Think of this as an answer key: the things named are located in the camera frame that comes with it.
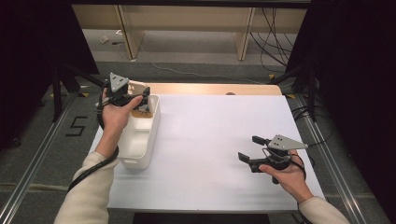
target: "strap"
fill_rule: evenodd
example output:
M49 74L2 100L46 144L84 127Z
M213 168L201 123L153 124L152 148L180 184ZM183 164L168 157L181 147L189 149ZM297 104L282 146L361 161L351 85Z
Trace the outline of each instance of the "strap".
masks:
M290 155L291 155L291 156L298 157L298 158L301 160L301 162L303 163L303 165L300 165L299 163L297 163L297 162L295 162L295 161L293 161L293 160L290 160L290 163L293 164L293 165L295 165L295 166L297 166L298 168L300 168L300 170L302 170L303 173L304 173L304 179L306 179L306 171L305 171L304 161L301 159L301 157L300 157L299 155L296 155L296 154L290 154Z

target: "white container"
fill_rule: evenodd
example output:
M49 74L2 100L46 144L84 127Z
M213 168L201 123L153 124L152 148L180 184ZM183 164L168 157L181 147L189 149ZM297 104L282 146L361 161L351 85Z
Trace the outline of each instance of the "white container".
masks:
M129 117L119 141L119 160L128 169L143 170L149 166L155 135L160 123L160 99L157 95L148 97L152 118Z

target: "cable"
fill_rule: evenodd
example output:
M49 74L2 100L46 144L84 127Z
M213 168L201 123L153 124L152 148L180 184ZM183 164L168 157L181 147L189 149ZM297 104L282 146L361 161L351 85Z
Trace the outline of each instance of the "cable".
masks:
M139 47L140 47L145 53L147 53L141 44L139 44ZM258 82L258 81L255 81L255 80L251 80L251 79L247 79L247 78L225 77L225 76L220 76L220 75L213 75L213 76L210 76L210 75L201 75L201 74L192 73L192 72L180 72L180 71L174 70L174 69L169 68L169 67L160 67L159 65L157 65L157 64L155 64L155 63L153 63L153 62L151 62L151 64L152 64L155 68L158 68L158 69L161 69L161 70L171 71L171 72L174 72L174 73L177 73L177 74L181 74L181 75L192 75L192 76L198 76L198 77L222 77L222 78L227 78L227 79L232 79L232 80L239 80L239 81L247 81L247 82L252 82L252 83L262 84L262 85L265 84L265 83Z
M269 34L268 34L266 40L262 39L262 36L260 35L260 33L256 33L256 34L257 34L257 36L259 37L259 39L262 40L262 42L264 42L264 46L265 46L265 45L268 45L268 46L270 46L270 47L272 47L272 48L279 49L279 46L275 46L275 45L272 45L272 44L268 43L268 36L269 36ZM283 49L283 50L285 50L285 51L291 53L291 50L289 50L289 49Z
M121 55L121 54L120 54L120 47L121 47L121 46L125 46L125 42L113 42L113 45L117 45L117 53L119 54L119 56L120 56L121 58L125 58L125 59L127 59L127 60L130 60L128 57L125 57L125 55Z
M272 24L270 24L270 22L268 21L268 18L267 18L266 14L265 14L265 11L264 11L264 8L263 8L263 7L262 7L262 15L264 16L265 20L267 21L268 27L270 28L269 34L272 33L273 36L274 36L274 38L275 38L276 47L277 47L277 49L278 49L279 55L280 55L282 61L285 63L285 61L284 61L284 59L283 59L283 57L282 57L282 53L280 52L280 50L282 49L282 52L283 52L283 54L285 55L285 57L286 57L287 59L289 59L289 58L288 58L288 56L286 55L285 51L283 50L283 48L282 48L282 46L281 46L281 44L280 44L280 42L279 42L279 40L277 39L277 36L276 36L276 26L275 26L275 21L276 21L276 8L273 8L273 22L272 22Z
M105 128L105 124L103 122L103 117L102 117L102 112L103 112L103 94L104 94L104 90L105 88L108 86L108 81L105 82L104 86L101 88L100 94L99 94L99 103L97 106L97 118L98 118L98 122L100 124L100 126L102 127L102 129ZM69 186L67 192L69 192L73 187L75 187L78 183L80 183L83 179L87 178L87 176L91 175L93 172L99 170L100 168L110 164L111 162L113 162L118 156L119 156L119 147L116 147L116 150L114 151L113 155L111 155L111 157L107 158L104 161L101 161L99 163L97 163L96 165L94 165L93 167L91 167L90 169L84 171L81 175L79 175Z
M274 59L275 61L279 62L280 64L286 66L285 63L281 62L278 58L276 58L274 55L272 55L270 52L268 52L268 50L266 50L265 48L263 48L259 42L256 40L256 38L253 36L252 33L250 33L251 37L253 38L254 42L256 42L256 44L260 47L260 49L262 49L262 51L264 51L268 56L270 56L272 59Z
M262 62L262 53L260 54L260 62L262 63L262 67L263 67L265 70L267 70L267 71L276 72L276 73L283 73L283 72L284 72L284 71L276 71L276 70L272 70L272 69L270 69L270 68L267 68L267 67L264 65L264 63Z
M314 108L326 109L325 107L320 106L320 105L314 105ZM301 109L302 109L302 111L296 116L296 114L294 114L294 112L297 111L297 110L301 110ZM301 119L301 118L305 118L305 117L311 116L311 115L302 116L302 114L305 113L306 111L308 111L308 106L307 105L303 105L301 107L297 107L295 109L292 109L291 110L291 114L293 115L294 121L296 121L297 119ZM323 115L321 115L319 113L315 113L315 115L321 116L321 117L323 117L325 119L330 119L329 117L324 117Z
M315 160L310 155L307 154L307 156L308 156L309 161L311 161L312 168L314 168L315 167Z
M292 85L292 84L294 84L294 82L291 82L291 83L286 84L286 85L283 85L283 86L279 86L279 85L278 85L278 87L288 87L288 86L290 86L290 85Z
M293 46L293 44L291 44L291 41L289 40L288 36L287 36L286 34L283 34L283 35L286 37L286 39L289 41L289 44L290 44L291 47L293 48L294 46Z
M329 136L326 139L324 139L324 140L322 140L320 142L317 142L315 144L308 145L308 147L314 147L314 146L317 146L317 145L320 145L320 144L323 144L323 143L327 142L332 137L333 133L334 133L334 129L332 129L332 131L330 132Z

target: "white table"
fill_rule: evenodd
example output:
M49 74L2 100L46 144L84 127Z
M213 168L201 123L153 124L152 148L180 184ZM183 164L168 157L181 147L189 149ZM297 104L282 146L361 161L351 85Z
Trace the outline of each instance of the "white table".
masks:
M277 213L297 203L271 176L253 174L237 152L263 158L252 135L301 141L284 96L159 95L162 117L150 166L115 169L108 207L147 212ZM99 129L92 149L97 145ZM314 195L324 197L305 150Z

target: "hand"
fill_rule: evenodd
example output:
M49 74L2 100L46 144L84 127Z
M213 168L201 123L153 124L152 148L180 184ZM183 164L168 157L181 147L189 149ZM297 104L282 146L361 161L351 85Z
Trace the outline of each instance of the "hand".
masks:
M297 151L291 150L290 153L297 154ZM300 165L303 165L300 158L292 156L291 159ZM302 203L314 196L305 183L303 171L296 165L291 164L288 168L278 171L269 165L263 164L259 169L276 178L277 181L279 181L280 186L282 186L282 188L287 191L297 201L297 203Z
M106 89L103 94L103 99L106 98ZM140 104L143 96L136 96L125 106L105 105L102 112L103 123L105 128L103 130L102 138L99 141L95 151L109 158L116 150L117 144L120 140L122 130L128 124L130 112Z
M104 90L103 99L106 98L107 89ZM128 118L130 112L140 104L143 96L136 96L125 106L116 106L112 104L105 105L103 108L103 123L105 124L105 130L112 132L122 132L122 130L128 124Z

